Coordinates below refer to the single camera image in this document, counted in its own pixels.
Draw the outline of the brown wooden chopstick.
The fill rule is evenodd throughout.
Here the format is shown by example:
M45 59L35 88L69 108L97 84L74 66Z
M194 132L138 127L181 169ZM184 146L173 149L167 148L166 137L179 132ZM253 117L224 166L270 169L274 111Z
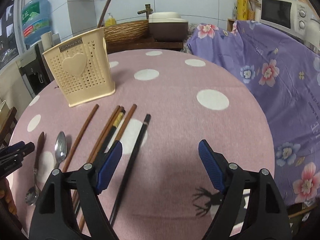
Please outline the brown wooden chopstick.
M108 9L108 6L110 5L110 3L111 3L111 0L107 0L106 1L106 4L105 4L105 6L104 6L104 8L102 10L102 13L100 15L100 18L99 18L99 22L98 22L97 28L101 28L101 26L103 24L104 16L105 16L105 14L107 12L107 9Z
M117 136L115 137L115 140L120 140L121 137L123 136L123 133L124 133L124 131L125 131L128 123L129 123L130 119L132 118L132 116L133 116L136 108L137 108L137 105L134 103L134 104L132 105L132 107L130 108L130 111L129 111L129 113L127 114L126 118L124 119L124 122L123 122L123 124L122 124L119 132L117 133ZM80 228L80 231L81 231L81 232L82 232L82 230L83 230L83 228L84 228L84 225L85 225L85 219L84 219L84 216L82 215L82 216L81 216L81 219L80 219L80 225L79 225L79 228Z
M93 150L91 150L91 153L89 154L89 157L87 158L87 163L92 161L92 157L95 154L95 152L98 150L99 144L103 139L103 135L106 133L109 124L111 123L112 119L114 118L114 116L116 115L116 113L118 112L119 109L120 109L120 106L117 105L115 107L114 111L112 112L111 116L109 117L107 123L103 127L103 130L101 131L97 141L95 142L95 145L93 146Z
M114 116L114 118L112 119L111 123L109 124L108 128L107 128L107 131L106 133L103 135L103 139L102 141L100 142L99 144L99 147L98 147L98 150L95 152L95 154L93 155L92 157L92 161L90 163L93 163L93 161L95 160L96 156L97 156L97 153L99 152L99 150L101 149L108 133L110 132L110 129L112 128L112 125L113 123L115 122L115 120L117 119L118 115L120 114L120 112L125 112L124 110L124 107L123 106L120 106L120 109L118 110L118 112L116 113L116 115ZM74 191L73 192L73 195L72 195L72 202L73 202L73 210L74 210L74 213L77 212L78 210L78 205L79 205L79 195L78 195L78 192L77 191Z
M91 110L90 114L88 115L86 121L84 122L82 128L80 129L80 132L78 134L78 136L76 137L72 147L71 147L71 150L69 152L69 155L68 157L66 158L66 161L65 161L65 164L63 166L63 169L62 169L62 172L67 172L69 166L70 166L70 163L72 161L72 158L76 152L76 149L78 148L78 145L86 131L86 129L88 128L89 126L89 123L91 122L91 120L93 119L93 116L95 115L95 113L97 112L99 108L99 105L98 104L95 104L95 106L93 107L93 109Z

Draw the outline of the black gold-band chopstick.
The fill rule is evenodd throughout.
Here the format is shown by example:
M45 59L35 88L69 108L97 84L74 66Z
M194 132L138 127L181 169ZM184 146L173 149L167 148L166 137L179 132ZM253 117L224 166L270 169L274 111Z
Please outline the black gold-band chopstick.
M120 112L120 114L118 115L117 119L116 119L115 122L113 123L112 128L110 129L110 132L108 133L108 135L107 135L107 137L106 137L106 139L105 139L105 141L104 141L101 149L100 149L99 152L97 153L97 155L98 155L99 153L104 153L104 152L106 151L106 148L107 148L109 142L111 141L111 139L112 139L112 137L113 137L113 135L114 135L117 127L119 126L119 123L121 122L121 120L122 120L125 112ZM78 205L78 210L77 210L76 213L74 213L76 216L78 215L79 210L80 210L80 207L79 207L79 205Z

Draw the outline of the water dispenser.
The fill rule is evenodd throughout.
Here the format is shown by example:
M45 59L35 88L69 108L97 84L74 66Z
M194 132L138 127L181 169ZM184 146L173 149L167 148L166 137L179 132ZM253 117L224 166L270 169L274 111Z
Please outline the water dispenser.
M53 45L60 43L59 34L52 34ZM18 69L32 98L35 98L54 77L43 56L44 50L41 39L32 44L18 59Z

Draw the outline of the yellow roll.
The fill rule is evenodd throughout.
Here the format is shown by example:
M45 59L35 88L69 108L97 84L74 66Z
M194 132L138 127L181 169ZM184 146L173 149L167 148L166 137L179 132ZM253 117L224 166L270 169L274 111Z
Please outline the yellow roll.
M248 0L237 0L237 20L246 21L248 19Z

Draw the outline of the window with frame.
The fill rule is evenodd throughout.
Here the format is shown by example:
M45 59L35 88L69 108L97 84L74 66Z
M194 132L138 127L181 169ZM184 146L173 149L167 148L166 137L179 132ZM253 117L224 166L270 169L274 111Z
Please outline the window with frame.
M1 69L25 52L21 10L24 0L12 0L1 16Z

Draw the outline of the blue water jug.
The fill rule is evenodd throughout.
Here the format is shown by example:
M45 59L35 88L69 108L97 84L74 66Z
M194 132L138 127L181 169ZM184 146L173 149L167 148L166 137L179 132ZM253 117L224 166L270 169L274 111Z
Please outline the blue water jug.
M45 33L52 31L51 5L49 0L31 0L22 9L24 43L31 46Z

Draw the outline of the dark wooden counter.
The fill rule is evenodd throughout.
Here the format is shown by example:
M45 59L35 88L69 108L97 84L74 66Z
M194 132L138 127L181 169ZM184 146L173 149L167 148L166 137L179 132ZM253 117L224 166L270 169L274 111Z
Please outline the dark wooden counter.
M164 49L180 51L183 49L183 42L158 42L150 36L125 43L107 43L107 52L109 54L137 49Z

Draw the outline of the bronze faucet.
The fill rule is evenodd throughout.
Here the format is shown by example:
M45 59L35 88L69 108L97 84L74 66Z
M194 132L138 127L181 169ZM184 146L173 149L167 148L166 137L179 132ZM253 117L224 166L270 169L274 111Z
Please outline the bronze faucet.
M138 15L146 14L146 19L149 19L149 16L153 13L153 9L151 8L151 4L146 4L144 10L140 10L137 12Z

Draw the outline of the white microwave oven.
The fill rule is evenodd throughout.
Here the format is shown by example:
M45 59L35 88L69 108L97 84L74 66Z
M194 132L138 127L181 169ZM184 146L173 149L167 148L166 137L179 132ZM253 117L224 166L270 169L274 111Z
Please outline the white microwave oven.
M261 0L260 23L319 46L319 21L298 0Z

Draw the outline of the pink polka dot tablecloth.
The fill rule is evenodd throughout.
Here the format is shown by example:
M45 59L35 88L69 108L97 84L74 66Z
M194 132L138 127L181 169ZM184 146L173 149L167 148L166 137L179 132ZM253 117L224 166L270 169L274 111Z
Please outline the pink polka dot tablecloth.
M99 196L105 213L114 205L127 162L147 114L151 115L142 146L114 224L120 239L201 239L212 217L196 215L198 188L214 192L199 158L198 144L245 170L274 171L273 140L254 96L224 68L170 50L131 50L111 54L116 92L95 102L69 107L55 82L48 85L20 117L11 143L46 143L40 159L44 183L54 167L59 132L75 140L95 104L99 105L69 169L89 157L116 106L137 105L122 138L123 155L108 188Z

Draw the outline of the yellow soap bottle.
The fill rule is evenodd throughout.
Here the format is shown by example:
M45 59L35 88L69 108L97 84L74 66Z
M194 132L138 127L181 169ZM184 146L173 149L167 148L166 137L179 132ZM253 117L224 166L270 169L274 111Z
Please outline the yellow soap bottle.
M110 27L110 26L113 26L113 25L116 25L116 19L111 15L111 13L109 12L108 13L108 18L107 20L105 21L105 27Z

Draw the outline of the cream plastic utensil holder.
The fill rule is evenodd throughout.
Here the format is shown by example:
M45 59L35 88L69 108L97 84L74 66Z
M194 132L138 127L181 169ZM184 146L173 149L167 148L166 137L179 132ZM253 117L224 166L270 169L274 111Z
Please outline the cream plastic utensil holder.
M48 49L43 56L69 107L116 91L103 28L70 38Z

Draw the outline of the white brown rice cooker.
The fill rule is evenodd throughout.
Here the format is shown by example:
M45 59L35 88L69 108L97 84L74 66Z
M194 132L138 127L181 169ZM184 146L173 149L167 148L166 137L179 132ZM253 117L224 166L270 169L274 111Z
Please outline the white brown rice cooker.
M154 12L149 16L150 34L158 42L182 42L188 34L188 25L177 12Z

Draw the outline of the purple floral cloth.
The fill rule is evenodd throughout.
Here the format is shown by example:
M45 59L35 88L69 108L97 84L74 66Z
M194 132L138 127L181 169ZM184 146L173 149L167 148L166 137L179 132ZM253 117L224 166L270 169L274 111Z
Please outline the purple floral cloth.
M319 56L265 24L236 21L231 31L199 24L190 52L240 80L272 133L275 181L286 205L319 196Z

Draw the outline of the woven basin sink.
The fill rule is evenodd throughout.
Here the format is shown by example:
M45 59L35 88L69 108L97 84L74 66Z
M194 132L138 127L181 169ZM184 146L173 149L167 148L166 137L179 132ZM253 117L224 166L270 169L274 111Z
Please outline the woven basin sink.
M129 43L149 36L149 21L140 20L115 24L104 28L106 43Z

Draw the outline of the wooden handled steel spoon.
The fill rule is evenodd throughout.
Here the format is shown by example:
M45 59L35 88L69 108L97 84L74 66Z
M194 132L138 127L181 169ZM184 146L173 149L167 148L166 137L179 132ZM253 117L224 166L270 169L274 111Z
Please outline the wooden handled steel spoon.
M39 171L40 155L44 148L45 139L46 139L45 133L41 132L37 140L36 155L35 155L35 162L34 162L34 168L33 168L34 185L28 190L28 192L25 195L25 203L27 205L34 205L40 195L40 189L37 185L37 174Z

